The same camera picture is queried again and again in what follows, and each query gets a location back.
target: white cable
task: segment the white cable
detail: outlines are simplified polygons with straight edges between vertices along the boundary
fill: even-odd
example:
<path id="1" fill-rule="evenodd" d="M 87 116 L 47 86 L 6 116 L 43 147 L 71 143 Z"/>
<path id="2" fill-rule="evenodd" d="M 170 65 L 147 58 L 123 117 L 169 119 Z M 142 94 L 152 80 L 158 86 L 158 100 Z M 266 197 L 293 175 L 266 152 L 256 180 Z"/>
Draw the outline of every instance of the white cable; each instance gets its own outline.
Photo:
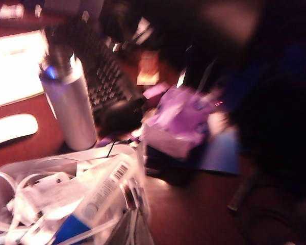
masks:
<path id="1" fill-rule="evenodd" d="M 14 193 L 16 193 L 17 183 L 16 181 L 8 174 L 0 171 L 0 177 L 8 182 L 8 184 L 13 189 Z M 6 224 L 0 221 L 0 231 L 6 232 L 9 230 L 10 224 Z"/>
<path id="2" fill-rule="evenodd" d="M 83 232 L 81 234 L 78 234 L 77 236 L 69 238 L 69 239 L 59 243 L 58 245 L 71 245 L 71 244 L 74 244 L 74 243 L 76 243 L 78 241 L 84 240 L 85 238 L 93 236 L 96 233 L 104 231 L 105 229 L 107 229 L 109 227 L 115 226 L 118 222 L 119 222 L 119 219 L 118 218 L 114 218 L 114 219 L 112 219 L 112 220 L 110 220 L 110 221 L 108 221 L 108 222 L 106 222 L 106 223 L 104 223 L 102 225 L 94 227 L 93 229 L 91 229 L 89 231 Z"/>

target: computer mouse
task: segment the computer mouse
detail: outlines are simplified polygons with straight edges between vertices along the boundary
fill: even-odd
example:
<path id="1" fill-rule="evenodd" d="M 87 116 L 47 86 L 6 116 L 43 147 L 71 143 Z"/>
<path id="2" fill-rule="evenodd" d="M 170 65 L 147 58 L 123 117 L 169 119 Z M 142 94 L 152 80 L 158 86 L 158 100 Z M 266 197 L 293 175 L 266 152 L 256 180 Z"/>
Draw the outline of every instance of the computer mouse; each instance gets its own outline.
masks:
<path id="1" fill-rule="evenodd" d="M 105 108 L 99 119 L 102 131 L 105 133 L 130 132 L 139 128 L 143 118 L 142 105 L 142 99 L 122 100 Z"/>

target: paper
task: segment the paper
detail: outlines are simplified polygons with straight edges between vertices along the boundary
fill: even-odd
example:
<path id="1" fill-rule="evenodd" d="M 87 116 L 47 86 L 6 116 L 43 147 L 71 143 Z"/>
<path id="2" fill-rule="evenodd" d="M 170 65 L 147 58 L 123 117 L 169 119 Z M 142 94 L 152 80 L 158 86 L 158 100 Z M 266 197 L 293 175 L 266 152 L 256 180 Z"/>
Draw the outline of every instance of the paper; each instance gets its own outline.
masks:
<path id="1" fill-rule="evenodd" d="M 46 51 L 41 31 L 0 38 L 0 106 L 43 93 L 38 75 Z"/>

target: white mouse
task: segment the white mouse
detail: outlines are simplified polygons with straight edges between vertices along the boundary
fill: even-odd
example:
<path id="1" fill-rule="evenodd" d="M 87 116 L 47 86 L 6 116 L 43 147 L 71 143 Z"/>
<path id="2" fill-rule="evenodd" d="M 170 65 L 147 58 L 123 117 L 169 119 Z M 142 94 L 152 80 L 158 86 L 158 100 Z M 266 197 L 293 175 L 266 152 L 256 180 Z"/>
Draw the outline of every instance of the white mouse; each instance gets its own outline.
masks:
<path id="1" fill-rule="evenodd" d="M 30 114 L 16 114 L 0 118 L 0 143 L 34 134 L 38 128 L 35 117 Z"/>

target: blue mouse pad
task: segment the blue mouse pad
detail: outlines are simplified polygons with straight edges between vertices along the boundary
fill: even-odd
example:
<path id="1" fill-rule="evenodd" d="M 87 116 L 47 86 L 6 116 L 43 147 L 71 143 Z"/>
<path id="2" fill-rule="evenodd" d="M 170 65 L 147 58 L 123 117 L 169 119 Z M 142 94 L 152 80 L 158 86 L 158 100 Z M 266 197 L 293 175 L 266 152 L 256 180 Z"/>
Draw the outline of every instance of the blue mouse pad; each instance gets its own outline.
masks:
<path id="1" fill-rule="evenodd" d="M 179 161 L 148 146 L 146 167 L 175 166 L 238 174 L 238 150 L 236 132 L 229 129 L 218 134 L 212 141 L 194 148 L 186 161 Z"/>

